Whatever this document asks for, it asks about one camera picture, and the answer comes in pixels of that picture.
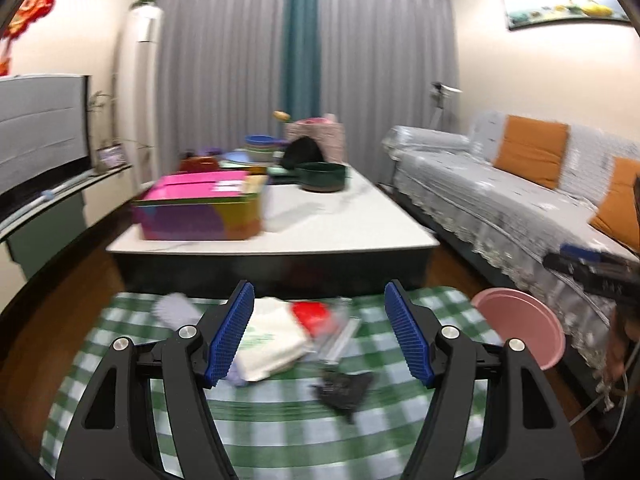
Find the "white standing air conditioner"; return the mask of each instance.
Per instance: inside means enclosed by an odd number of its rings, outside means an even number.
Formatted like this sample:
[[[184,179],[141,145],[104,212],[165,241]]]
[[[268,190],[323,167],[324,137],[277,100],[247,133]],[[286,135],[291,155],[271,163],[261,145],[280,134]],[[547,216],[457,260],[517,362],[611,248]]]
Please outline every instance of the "white standing air conditioner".
[[[160,177],[156,85],[163,15],[152,5],[130,10],[118,54],[116,134],[133,165],[139,190]]]

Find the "wall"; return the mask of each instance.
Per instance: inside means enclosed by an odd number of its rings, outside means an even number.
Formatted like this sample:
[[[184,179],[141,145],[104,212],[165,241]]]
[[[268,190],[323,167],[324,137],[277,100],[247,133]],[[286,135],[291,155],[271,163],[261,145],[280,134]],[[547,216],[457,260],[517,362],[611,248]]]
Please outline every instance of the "wall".
[[[629,25],[507,30],[502,0],[453,0],[461,126],[488,108],[640,141],[640,38]]]
[[[13,44],[11,74],[89,74],[91,93],[112,94],[116,42],[133,1],[56,0],[50,14]],[[109,106],[92,114],[94,148],[111,138],[111,122]]]

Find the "blue bowl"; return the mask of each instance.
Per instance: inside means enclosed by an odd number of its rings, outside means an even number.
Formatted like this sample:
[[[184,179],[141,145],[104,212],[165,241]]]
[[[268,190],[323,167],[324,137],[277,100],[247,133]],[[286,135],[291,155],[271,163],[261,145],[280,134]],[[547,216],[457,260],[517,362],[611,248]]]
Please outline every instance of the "blue bowl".
[[[268,135],[247,135],[244,138],[247,146],[255,146],[256,148],[269,148],[276,143],[274,137]]]

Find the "gray curtain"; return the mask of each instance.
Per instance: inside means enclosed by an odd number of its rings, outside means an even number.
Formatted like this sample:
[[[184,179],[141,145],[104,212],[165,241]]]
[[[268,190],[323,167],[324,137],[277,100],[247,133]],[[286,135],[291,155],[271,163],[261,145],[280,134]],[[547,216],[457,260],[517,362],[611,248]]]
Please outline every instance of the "gray curtain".
[[[428,127],[431,83],[458,85],[451,0],[319,0],[321,110],[344,124],[348,160],[385,180],[390,161],[380,145],[395,124]],[[457,131],[453,113],[447,131]]]
[[[185,150],[231,150],[247,134],[276,134],[283,2],[158,0],[163,172],[175,171]]]

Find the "teal curtain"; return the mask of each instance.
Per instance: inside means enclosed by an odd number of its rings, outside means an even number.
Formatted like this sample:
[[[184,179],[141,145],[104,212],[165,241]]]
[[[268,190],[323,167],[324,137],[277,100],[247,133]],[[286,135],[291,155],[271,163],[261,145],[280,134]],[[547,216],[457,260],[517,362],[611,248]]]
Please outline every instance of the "teal curtain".
[[[285,0],[281,110],[297,121],[320,115],[318,0]]]

